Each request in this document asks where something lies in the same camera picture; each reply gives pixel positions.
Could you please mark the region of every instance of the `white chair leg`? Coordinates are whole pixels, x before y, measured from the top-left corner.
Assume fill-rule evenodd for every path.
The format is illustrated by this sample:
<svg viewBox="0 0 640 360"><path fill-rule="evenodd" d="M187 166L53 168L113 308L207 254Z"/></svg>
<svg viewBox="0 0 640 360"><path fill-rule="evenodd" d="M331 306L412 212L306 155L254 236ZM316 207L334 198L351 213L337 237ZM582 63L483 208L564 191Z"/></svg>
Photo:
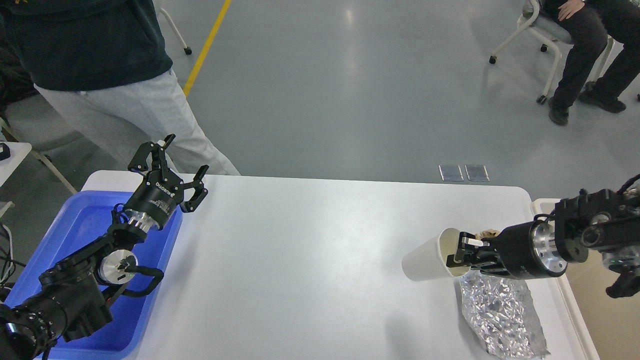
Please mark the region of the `white chair leg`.
<svg viewBox="0 0 640 360"><path fill-rule="evenodd" d="M560 48L558 47L558 45L556 45L554 41L543 36L541 33L536 31L535 29L529 28L529 32L531 33L531 35L533 35L538 40L540 40L540 42L545 44L547 47L551 48L551 50L554 53L554 63L553 65L551 65L551 73L547 77L547 83L545 84L545 89L544 91L542 91L542 95L540 95L540 98L538 101L538 103L542 104L546 101L546 98L549 95L549 90L551 90L551 83L553 83L554 78L556 76L556 71L558 69L558 66L560 65L560 60L562 59L562 52L560 51Z"/></svg>
<svg viewBox="0 0 640 360"><path fill-rule="evenodd" d="M609 37L609 39L607 39L607 47L602 52L602 55L600 57L600 63L598 64L598 67L596 68L596 71L593 73L593 77L590 79L590 81L596 81L597 79L600 78L600 76L602 76L602 73L604 72L604 65L607 63L607 60L609 59L609 54L611 54L611 50L613 50L613 45L615 43L616 41L613 40L612 37Z"/></svg>
<svg viewBox="0 0 640 360"><path fill-rule="evenodd" d="M186 42L184 42L184 39L182 38L182 35L180 35L180 31L178 31L178 27L173 22L173 19L171 18L171 15L169 15L169 13L163 8L160 8L158 11L160 11L164 15L164 17L166 17L166 20L169 22L169 25L173 29L173 32L175 33L175 36L177 36L178 40L180 40L180 43L182 43L182 48L184 49L184 52L187 55L190 55L191 54L191 48L187 46Z"/></svg>
<svg viewBox="0 0 640 360"><path fill-rule="evenodd" d="M9 126L9 124L7 124L4 119L2 119L0 117L0 126L7 132L9 133L9 135L13 136L14 139L16 139L17 141L20 141L18 139L18 136L15 135L15 133L13 132L13 130L11 129L11 127ZM38 159L40 162L42 162L47 168L49 168L49 170L51 170L51 172L60 180L60 182L65 186L65 188L67 188L71 194L75 194L78 191L67 181L67 178L64 177L62 175L62 173L60 171L58 171L58 169L51 163L51 161L49 161L49 159L47 159L46 156L40 154L39 152L35 151L35 150L31 150L31 155L33 155L34 158Z"/></svg>
<svg viewBox="0 0 640 360"><path fill-rule="evenodd" d="M42 162L47 168L49 168L49 170L51 170L51 172L60 180L60 182L62 183L62 185L65 186L65 188L67 188L67 190L69 190L71 192L71 194L75 194L78 191L67 181L67 178L64 177L62 175L62 173L60 171L58 171L58 169L51 163L51 161L49 161L49 159L47 159L46 156L44 156L43 154L40 154L39 152L35 151L35 150L31 150L31 155L33 155L34 158L38 159L40 162Z"/></svg>
<svg viewBox="0 0 640 360"><path fill-rule="evenodd" d="M495 58L498 56L498 53L501 52L505 46L507 46L513 39L515 39L523 31L525 31L536 20L535 17L533 16L527 19L525 22L522 22L522 19L524 18L523 17L519 18L518 28L516 29L516 31L513 34L509 35L509 37L507 37L507 39L503 41L502 44L500 44L498 47L495 48L495 50L491 52L491 57L490 57L491 63L495 63Z"/></svg>

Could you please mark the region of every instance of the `person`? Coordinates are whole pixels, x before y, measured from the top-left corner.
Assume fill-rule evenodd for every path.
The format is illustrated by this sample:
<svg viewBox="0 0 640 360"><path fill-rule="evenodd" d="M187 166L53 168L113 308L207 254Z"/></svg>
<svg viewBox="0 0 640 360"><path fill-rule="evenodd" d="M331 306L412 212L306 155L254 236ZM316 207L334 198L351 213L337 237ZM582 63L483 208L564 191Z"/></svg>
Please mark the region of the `person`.
<svg viewBox="0 0 640 360"><path fill-rule="evenodd" d="M179 172L239 175L187 103L152 0L0 0L0 15L35 88L116 160L173 133Z"/></svg>
<svg viewBox="0 0 640 360"><path fill-rule="evenodd" d="M567 125L568 109L576 99L611 113L623 111L626 105L618 96L640 73L640 8L629 0L546 0L543 10L574 41L562 79L549 100L551 120ZM601 78L585 84L606 48L607 34L624 47Z"/></svg>

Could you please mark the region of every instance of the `aluminum foil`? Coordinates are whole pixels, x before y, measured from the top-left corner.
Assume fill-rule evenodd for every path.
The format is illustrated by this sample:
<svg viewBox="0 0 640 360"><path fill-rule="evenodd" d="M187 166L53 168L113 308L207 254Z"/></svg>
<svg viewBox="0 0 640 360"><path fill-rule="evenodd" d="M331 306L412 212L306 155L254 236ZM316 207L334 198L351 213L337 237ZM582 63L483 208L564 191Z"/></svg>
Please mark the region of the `aluminum foil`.
<svg viewBox="0 0 640 360"><path fill-rule="evenodd" d="M460 277L462 314L489 354L544 359L547 341L524 280L469 271Z"/></svg>

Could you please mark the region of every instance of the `robotic arm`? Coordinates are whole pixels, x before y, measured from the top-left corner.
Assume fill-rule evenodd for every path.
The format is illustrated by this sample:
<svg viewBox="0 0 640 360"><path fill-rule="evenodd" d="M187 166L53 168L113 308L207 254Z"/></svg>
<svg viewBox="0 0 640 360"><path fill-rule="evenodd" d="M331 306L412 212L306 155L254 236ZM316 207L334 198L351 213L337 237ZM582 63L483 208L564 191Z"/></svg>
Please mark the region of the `robotic arm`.
<svg viewBox="0 0 640 360"><path fill-rule="evenodd" d="M507 227L495 238L460 233L447 266L513 279L558 277L568 263L585 262L592 249L602 254L604 267L620 274L607 294L631 297L640 291L640 186L630 189L638 179L617 192L582 189L579 196L558 202L551 214Z"/></svg>
<svg viewBox="0 0 640 360"><path fill-rule="evenodd" d="M140 146L129 170L144 179L126 204L114 207L113 222L104 235L42 273L40 293L13 309L0 305L3 359L31 360L43 354L46 360L60 336L76 340L111 322L109 308L119 296L144 297L160 283L164 273L140 266L131 250L145 241L151 229L162 230L178 205L183 212L194 211L207 195L202 182L207 165L190 183L168 168L164 151L174 138L169 135ZM184 190L189 188L195 193L184 201ZM152 277L146 289L127 289L134 274ZM99 285L107 287L101 291Z"/></svg>

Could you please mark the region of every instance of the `chair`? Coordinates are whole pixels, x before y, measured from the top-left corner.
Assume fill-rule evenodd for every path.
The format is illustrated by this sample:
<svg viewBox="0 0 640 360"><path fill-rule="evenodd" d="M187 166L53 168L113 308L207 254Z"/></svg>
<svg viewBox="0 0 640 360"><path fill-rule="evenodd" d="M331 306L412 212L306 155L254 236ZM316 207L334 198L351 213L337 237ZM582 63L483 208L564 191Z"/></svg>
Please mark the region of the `chair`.
<svg viewBox="0 0 640 360"><path fill-rule="evenodd" d="M43 163L65 185L71 194L77 190L62 173L51 163L48 156L42 154L80 139L82 135L69 127L41 96L28 97L9 104L6 118L0 117L0 126L8 141L28 142L31 155ZM12 126L7 119L12 119Z"/></svg>
<svg viewBox="0 0 640 360"><path fill-rule="evenodd" d="M192 53L191 48L188 47L187 43L184 42L184 39L182 38L182 35L180 35L180 31L178 31L178 27L173 22L171 15L169 15L169 13L162 8L162 1L163 0L153 0L154 8L156 9L156 16L158 16L158 13L162 13L164 17L166 17L166 20L169 22L169 25L171 25L171 28L173 29L175 36L177 36L178 40L180 40L180 43L182 44L182 48L184 49L184 53L187 55L191 55Z"/></svg>
<svg viewBox="0 0 640 360"><path fill-rule="evenodd" d="M560 25L556 24L552 19L550 19L546 14L540 11L541 7L544 4L544 1L545 0L525 0L525 4L522 7L522 15L518 18L517 22L518 28L513 34L507 37L507 39L502 44L500 44L500 46L493 50L491 56L489 57L489 63L495 64L498 58L498 53L524 30L527 30L530 34L532 34L542 42L540 51L544 53L548 48L551 48L554 53L554 62L551 66L551 71L547 78L545 88L542 91L542 94L536 99L536 102L538 104L544 104L547 101L547 95L549 94L549 90L551 89L551 83L556 76L556 71L558 65L560 64L560 59L562 58L562 52L556 45L556 42L562 41L566 44L573 45L573 39L571 38L571 35L569 35L569 32L567 32L567 30L563 29ZM613 49L614 43L615 41L613 40L613 38L609 37L607 47L602 53L600 57L600 63L598 64L596 71L590 81L598 79L602 74L604 65L609 58L609 54Z"/></svg>

